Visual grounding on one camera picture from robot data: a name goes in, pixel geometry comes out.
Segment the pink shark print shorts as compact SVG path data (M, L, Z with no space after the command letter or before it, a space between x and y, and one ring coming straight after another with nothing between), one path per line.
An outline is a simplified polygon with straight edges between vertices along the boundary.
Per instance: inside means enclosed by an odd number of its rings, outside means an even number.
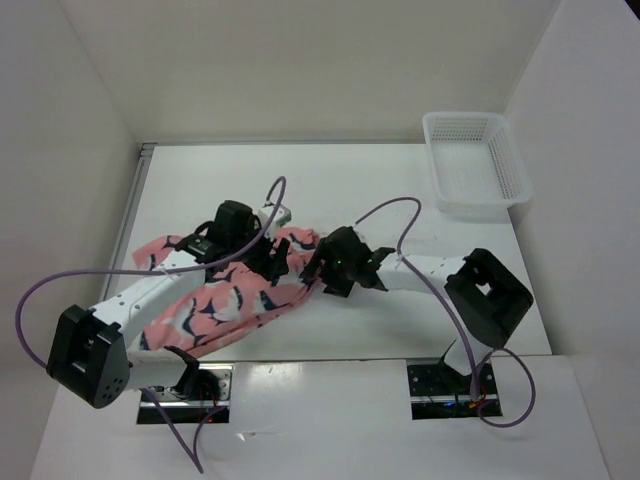
M136 342L138 349L172 346L200 358L302 306L320 285L317 280L300 277L320 236L308 228L282 227L276 241L283 240L290 242L286 257L289 272L277 284L243 263L232 262L146 326Z

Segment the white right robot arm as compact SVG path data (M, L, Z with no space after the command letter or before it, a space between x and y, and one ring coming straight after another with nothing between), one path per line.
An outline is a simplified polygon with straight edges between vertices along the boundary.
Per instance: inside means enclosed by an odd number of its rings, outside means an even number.
M327 293L344 298L354 285L434 296L458 332L438 370L440 385L450 393L473 382L534 303L529 289L486 249L463 257L404 255L391 247L372 250L352 227L323 238L302 277L319 279Z

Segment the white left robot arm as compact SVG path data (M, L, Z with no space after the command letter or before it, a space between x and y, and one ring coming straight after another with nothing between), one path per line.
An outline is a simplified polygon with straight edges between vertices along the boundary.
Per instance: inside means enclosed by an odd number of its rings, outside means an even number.
M178 241L142 279L89 309L67 308L56 327L47 374L95 409L125 390L165 387L177 399L191 398L204 377L198 361L178 347L139 351L134 340L233 261L271 282L286 274L288 247L276 245L275 235L291 218L281 203L267 202L253 211L236 201L223 202L213 220Z

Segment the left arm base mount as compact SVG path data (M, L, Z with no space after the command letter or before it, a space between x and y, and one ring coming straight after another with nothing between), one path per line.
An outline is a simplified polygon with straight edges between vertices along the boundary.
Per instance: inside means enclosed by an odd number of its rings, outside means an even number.
M174 424L226 424L230 417L233 364L203 363L204 381L191 390L188 397L178 397L169 389L151 389L156 401Z

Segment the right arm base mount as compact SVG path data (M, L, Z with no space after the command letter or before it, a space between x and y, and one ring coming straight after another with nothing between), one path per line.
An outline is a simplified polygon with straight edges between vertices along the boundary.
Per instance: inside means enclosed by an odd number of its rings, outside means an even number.
M406 365L413 420L458 419L478 416L501 417L498 389L492 366L480 371L480 398L471 399L471 376L460 377L433 359L409 361Z

